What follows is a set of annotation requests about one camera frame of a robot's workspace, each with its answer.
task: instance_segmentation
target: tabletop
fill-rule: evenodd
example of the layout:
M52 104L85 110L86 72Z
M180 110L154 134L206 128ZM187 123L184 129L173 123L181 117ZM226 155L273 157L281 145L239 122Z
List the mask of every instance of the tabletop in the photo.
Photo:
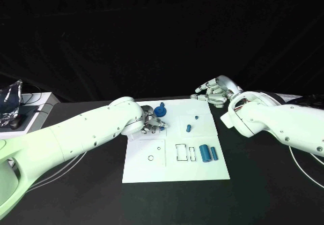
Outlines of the tabletop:
M43 127L109 102L59 103ZM263 225L321 221L324 189L299 171L288 147L265 131L246 138L235 128L227 129L219 118L226 108L209 106L230 180L122 184L127 137L119 135L86 153L65 176L26 194L0 224ZM294 154L307 173L324 184L322 165L308 153L294 150Z

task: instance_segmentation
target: crumpled foil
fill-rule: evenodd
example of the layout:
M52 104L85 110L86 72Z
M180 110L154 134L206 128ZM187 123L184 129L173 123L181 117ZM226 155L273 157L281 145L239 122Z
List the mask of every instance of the crumpled foil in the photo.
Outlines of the crumpled foil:
M0 90L0 127L17 117L20 102L21 80Z

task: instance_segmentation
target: blue object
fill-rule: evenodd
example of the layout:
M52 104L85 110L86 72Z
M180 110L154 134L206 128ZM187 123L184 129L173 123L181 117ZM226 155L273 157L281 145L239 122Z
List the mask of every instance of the blue object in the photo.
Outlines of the blue object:
M164 103L160 103L160 106L154 108L154 113L157 117L163 117L167 114L167 109L164 108Z
M210 150L212 150L213 158L214 158L214 160L217 160L217 154L216 154L216 149L214 149L214 147L212 147Z
M191 125L189 124L187 125L187 132L190 132L190 130L191 130Z
M200 149L203 162L204 163L210 162L212 161L212 156L210 156L210 153L209 153L207 145L206 144L200 145L199 149Z

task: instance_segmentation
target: black curtain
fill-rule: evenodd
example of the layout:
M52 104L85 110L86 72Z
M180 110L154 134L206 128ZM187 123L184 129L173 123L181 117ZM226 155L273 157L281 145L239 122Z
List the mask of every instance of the black curtain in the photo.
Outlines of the black curtain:
M229 76L245 90L321 93L322 7L282 0L9 0L0 78L66 101L190 95Z

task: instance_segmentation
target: robotic arm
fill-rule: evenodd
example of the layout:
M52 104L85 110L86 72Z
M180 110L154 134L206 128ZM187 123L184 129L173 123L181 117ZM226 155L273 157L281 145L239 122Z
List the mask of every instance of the robotic arm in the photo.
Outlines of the robotic arm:
M204 89L206 95L194 94L190 98L217 108L229 99L227 113L220 117L227 128L235 127L245 137L265 130L282 144L324 157L324 110L282 105L276 94L243 92L223 75L203 84L196 93Z
M10 212L30 185L56 165L102 145L118 134L168 127L153 108L131 97L117 99L62 123L17 138L0 140L0 219ZM17 176L7 159L16 162Z

